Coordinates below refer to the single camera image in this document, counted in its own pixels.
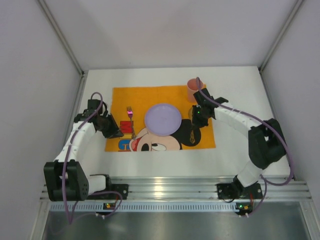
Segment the orange Mickey Mouse placemat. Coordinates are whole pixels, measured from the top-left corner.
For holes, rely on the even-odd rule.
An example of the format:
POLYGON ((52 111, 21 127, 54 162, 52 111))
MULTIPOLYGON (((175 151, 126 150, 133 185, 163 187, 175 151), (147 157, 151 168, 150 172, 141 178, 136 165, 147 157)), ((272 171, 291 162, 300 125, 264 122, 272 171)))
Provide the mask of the orange Mickey Mouse placemat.
POLYGON ((108 139, 106 152, 214 149, 213 123, 192 129, 185 85, 115 87, 111 114, 122 137, 108 139))

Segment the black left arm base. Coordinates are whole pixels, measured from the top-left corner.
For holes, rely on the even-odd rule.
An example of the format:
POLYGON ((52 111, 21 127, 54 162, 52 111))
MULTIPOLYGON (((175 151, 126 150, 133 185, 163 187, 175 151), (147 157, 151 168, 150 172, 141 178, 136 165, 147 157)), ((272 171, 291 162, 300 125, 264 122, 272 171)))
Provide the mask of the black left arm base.
POLYGON ((94 174, 88 178, 89 192, 88 200, 120 200, 119 193, 123 200, 126 200, 129 193, 129 185, 112 183, 108 174, 94 174))

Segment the pink plastic cup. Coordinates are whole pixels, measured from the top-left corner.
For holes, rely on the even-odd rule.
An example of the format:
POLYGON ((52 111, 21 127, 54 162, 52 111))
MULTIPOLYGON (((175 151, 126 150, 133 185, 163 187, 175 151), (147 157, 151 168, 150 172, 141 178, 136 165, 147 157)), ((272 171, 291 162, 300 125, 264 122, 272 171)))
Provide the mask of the pink plastic cup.
POLYGON ((194 97, 194 93, 196 93, 198 91, 198 85, 197 85, 197 79, 196 78, 192 78, 190 79, 187 84, 187 100, 190 103, 195 103, 195 97, 194 97))

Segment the purple plastic plate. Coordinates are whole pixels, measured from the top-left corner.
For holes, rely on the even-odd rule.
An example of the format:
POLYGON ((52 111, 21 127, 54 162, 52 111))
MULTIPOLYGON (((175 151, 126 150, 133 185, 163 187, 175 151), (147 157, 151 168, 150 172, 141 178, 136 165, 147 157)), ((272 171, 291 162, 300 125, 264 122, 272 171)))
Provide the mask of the purple plastic plate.
POLYGON ((168 103, 153 105, 144 116, 144 124, 148 131, 162 137, 175 133, 181 123, 182 115, 180 111, 168 103))

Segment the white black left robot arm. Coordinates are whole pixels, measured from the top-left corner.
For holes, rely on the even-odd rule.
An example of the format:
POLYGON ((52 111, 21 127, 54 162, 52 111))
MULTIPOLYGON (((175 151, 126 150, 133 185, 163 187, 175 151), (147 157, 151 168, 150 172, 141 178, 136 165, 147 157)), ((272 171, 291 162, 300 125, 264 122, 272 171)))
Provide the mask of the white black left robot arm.
POLYGON ((95 199, 95 193, 105 198, 113 189, 105 173, 87 175, 81 166, 92 137, 101 132, 105 139, 123 137, 107 105, 99 99, 89 99, 87 108, 74 118, 72 131, 59 155, 43 168, 48 197, 53 202, 95 199))

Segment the gold spoon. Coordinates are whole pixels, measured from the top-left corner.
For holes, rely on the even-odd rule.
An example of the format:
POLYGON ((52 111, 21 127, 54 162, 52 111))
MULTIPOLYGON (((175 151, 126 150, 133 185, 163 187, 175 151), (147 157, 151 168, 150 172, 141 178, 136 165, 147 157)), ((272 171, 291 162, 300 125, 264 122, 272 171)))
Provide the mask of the gold spoon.
POLYGON ((191 130, 190 130, 190 142, 194 144, 196 142, 195 135, 194 135, 194 129, 193 129, 193 108, 191 107, 188 111, 188 118, 191 122, 191 130))

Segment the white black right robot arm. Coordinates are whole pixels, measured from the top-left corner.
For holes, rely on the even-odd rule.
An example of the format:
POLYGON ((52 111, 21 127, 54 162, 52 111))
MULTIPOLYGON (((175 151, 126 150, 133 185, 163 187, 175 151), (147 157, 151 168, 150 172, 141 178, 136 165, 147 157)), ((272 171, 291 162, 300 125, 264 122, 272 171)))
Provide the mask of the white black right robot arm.
POLYGON ((236 196, 255 184, 269 165, 279 161, 287 153, 279 122, 257 120, 248 113, 233 108, 223 97, 214 99, 206 88, 193 94, 196 105, 190 111, 192 130, 207 127, 209 119, 221 121, 248 140, 249 160, 233 178, 231 188, 236 196))

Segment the iridescent purple fork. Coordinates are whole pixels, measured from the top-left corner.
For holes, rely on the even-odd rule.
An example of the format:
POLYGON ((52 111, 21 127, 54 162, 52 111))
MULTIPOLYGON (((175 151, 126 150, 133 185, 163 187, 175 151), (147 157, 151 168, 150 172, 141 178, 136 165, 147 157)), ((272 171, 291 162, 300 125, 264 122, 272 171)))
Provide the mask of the iridescent purple fork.
POLYGON ((131 126, 131 130, 132 130, 131 138, 135 139, 136 138, 136 133, 135 133, 135 130, 134 130, 133 111, 132 111, 131 106, 127 106, 126 110, 127 110, 127 115, 128 115, 128 117, 130 119, 130 126, 131 126))

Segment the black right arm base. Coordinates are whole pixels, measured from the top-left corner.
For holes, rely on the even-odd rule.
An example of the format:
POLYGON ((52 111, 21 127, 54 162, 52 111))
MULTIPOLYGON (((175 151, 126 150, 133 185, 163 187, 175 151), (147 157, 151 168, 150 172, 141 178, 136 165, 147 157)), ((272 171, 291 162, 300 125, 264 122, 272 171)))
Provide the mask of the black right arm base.
POLYGON ((263 197, 263 191, 259 183, 241 188, 233 183, 218 183, 216 185, 219 200, 260 200, 263 197))

